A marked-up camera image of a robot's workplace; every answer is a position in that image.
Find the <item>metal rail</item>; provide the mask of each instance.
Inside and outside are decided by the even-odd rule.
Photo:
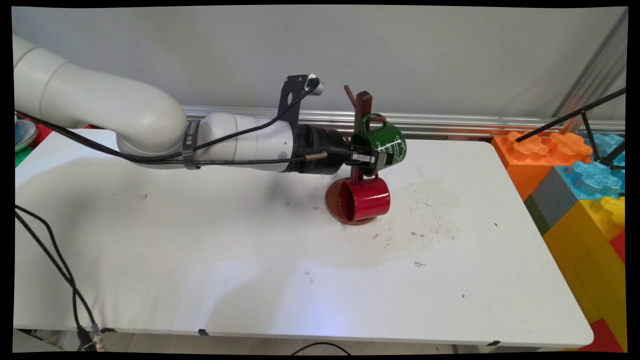
[[[267,108],[223,108],[212,106],[183,106],[189,119],[204,118],[212,112],[234,113],[257,118],[272,119],[277,114],[277,109]],[[494,135],[506,135],[510,131],[529,132],[553,120],[553,118],[530,117],[486,117],[470,115],[432,115],[411,113],[387,113],[383,112],[387,119],[397,126],[409,139],[430,139],[442,136],[462,137],[490,137]],[[300,110],[300,124],[322,126],[340,131],[344,136],[353,132],[352,111],[320,111]],[[624,135],[624,121],[597,121],[589,120],[589,125],[594,133],[610,133]],[[562,125],[552,127],[541,136],[550,133],[559,133]],[[586,136],[581,128],[577,133]]]

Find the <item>white wall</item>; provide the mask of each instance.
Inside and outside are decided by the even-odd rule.
[[[286,76],[315,72],[303,108],[550,116],[623,8],[216,6],[12,8],[13,31],[182,104],[276,108]]]
[[[620,74],[616,80],[616,82],[611,85],[611,89],[607,92],[611,94],[612,92],[618,91],[627,85],[627,70],[625,69],[622,74]],[[603,105],[598,106],[597,108],[589,111],[588,117],[589,119],[603,119],[603,120],[625,120],[627,116],[627,95],[622,95],[617,99],[613,99]]]

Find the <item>mug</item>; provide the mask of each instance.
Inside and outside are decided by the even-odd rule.
[[[351,143],[354,145],[364,145],[374,151],[385,152],[387,154],[386,162],[378,167],[377,170],[403,161],[406,156],[406,140],[402,132],[400,132],[400,129],[384,121],[381,127],[375,130],[367,130],[367,121],[369,121],[371,116],[381,117],[382,115],[371,113],[363,117],[360,121],[360,131],[353,134]]]
[[[391,206],[391,194],[384,180],[378,177],[352,181],[340,180],[338,201],[342,219],[348,224],[366,218],[384,215]]]

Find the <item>floor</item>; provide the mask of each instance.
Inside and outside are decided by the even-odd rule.
[[[297,349],[317,342],[310,339],[236,338],[164,334],[127,334],[109,332],[103,335],[110,352],[157,352],[178,354],[291,355]],[[386,343],[372,341],[330,341],[352,355],[452,354],[452,345],[419,343]],[[300,355],[344,355],[328,345],[316,345]]]

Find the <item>power cord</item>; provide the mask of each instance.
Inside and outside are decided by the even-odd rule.
[[[291,354],[291,356],[296,355],[298,352],[301,352],[302,350],[305,350],[306,348],[314,347],[314,346],[316,346],[316,345],[329,345],[329,346],[333,346],[333,347],[335,347],[335,348],[339,348],[340,350],[342,350],[342,352],[343,352],[343,353],[345,353],[345,354],[347,354],[347,355],[349,355],[349,356],[351,355],[347,350],[344,350],[344,348],[342,348],[342,347],[340,347],[340,346],[338,346],[338,345],[336,345],[336,344],[334,344],[334,343],[327,343],[327,342],[324,342],[324,341],[320,341],[320,342],[313,343],[313,344],[309,344],[309,345],[306,345],[306,346],[304,346],[304,347],[301,347],[301,348],[297,349],[296,351],[294,351],[294,352],[293,352],[293,354]]]
[[[320,82],[319,81],[313,81],[314,79],[310,79],[309,83],[310,83],[310,88],[308,90],[306,90],[305,92],[303,92],[297,99],[293,100],[284,110],[283,112],[279,113],[276,117],[274,117],[273,119],[271,119],[269,122],[266,122],[262,125],[259,126],[255,126],[255,127],[251,127],[249,129],[245,129],[242,131],[238,131],[236,133],[233,134],[229,134],[229,135],[225,135],[222,136],[220,138],[211,140],[209,142],[205,142],[203,144],[197,145],[193,148],[194,151],[200,150],[200,149],[204,149],[206,147],[215,145],[217,143],[223,142],[225,140],[229,140],[231,138],[235,138],[237,136],[241,136],[244,134],[248,134],[248,133],[252,133],[254,131],[258,131],[261,129],[264,129],[266,127],[269,127],[271,125],[273,125],[276,121],[280,120],[280,118],[282,118],[283,115],[285,115],[289,110],[291,110],[294,106],[296,106],[300,101],[302,101],[302,99],[304,99],[305,97],[307,97],[309,94],[311,94],[319,85]],[[119,158],[123,158],[125,160],[129,160],[133,163],[140,163],[140,164],[146,164],[146,165],[166,165],[166,164],[184,164],[184,162],[182,160],[172,160],[174,158],[177,158],[179,156],[182,155],[181,152],[174,152],[173,154],[169,154],[169,155],[162,155],[162,156],[137,156],[137,155],[130,155],[130,154],[124,154],[122,152],[116,151],[114,149],[111,149],[110,147],[106,147],[105,145],[102,145],[101,143],[97,143],[94,142],[91,139],[88,139],[82,135],[76,134],[73,131],[66,129],[64,127],[61,126],[57,126],[54,124],[51,124],[50,122],[44,121],[42,119],[38,119],[36,117],[33,117],[31,115],[25,114],[25,113],[20,113],[22,115],[22,117],[26,117],[31,119],[33,122],[37,123],[37,124],[41,124],[43,126],[48,127],[49,129],[59,133],[60,135],[71,139],[77,143],[80,143],[84,146],[87,146],[93,150],[99,151],[99,152],[103,152],[104,154],[109,154],[109,155],[113,155],[113,156],[117,156]],[[306,161],[306,157],[304,156],[298,156],[295,158],[289,158],[289,159],[274,159],[274,160],[246,160],[246,161],[196,161],[195,165],[257,165],[257,164],[276,164],[276,163],[292,163],[292,162],[296,162],[296,161]]]
[[[18,204],[15,205],[15,209],[16,209],[15,218],[22,224],[22,226],[24,226],[26,231],[36,241],[38,246],[40,246],[40,248],[45,252],[49,260],[51,260],[51,262],[56,267],[56,269],[58,269],[58,272],[60,273],[60,275],[62,275],[62,278],[64,278],[64,280],[69,284],[69,286],[71,286],[71,289],[73,290],[72,303],[73,303],[73,310],[74,310],[74,321],[76,323],[77,337],[78,337],[78,340],[80,341],[80,347],[78,348],[78,350],[98,351],[98,349],[100,348],[100,329],[98,327],[98,324],[95,322],[93,313],[91,312],[89,305],[84,299],[84,296],[76,287],[76,281],[74,279],[74,276],[71,273],[71,269],[69,269],[69,266],[65,261],[65,258],[62,256],[62,253],[60,252],[60,248],[58,247],[58,242],[56,241],[56,237],[53,235],[53,230],[51,229],[51,226],[42,217],[23,208],[22,206],[19,206]],[[51,238],[53,249],[55,250],[58,257],[60,258],[60,263],[62,263],[62,266],[65,268],[66,273],[65,271],[63,271],[62,267],[60,267],[60,264],[58,264],[58,262],[53,257],[49,249],[47,249],[47,247],[44,245],[42,240],[40,240],[40,237],[38,237],[38,235],[33,231],[31,226],[29,226],[29,224],[22,218],[22,216],[18,213],[17,210],[20,210],[21,212],[35,218],[45,226],[45,228],[47,229],[47,232],[49,233],[49,237]],[[78,319],[78,313],[77,313],[76,297],[80,299],[80,302],[84,306],[84,310],[87,312],[87,315],[89,316],[89,319],[91,321],[93,336],[82,325],[80,325],[80,321]]]

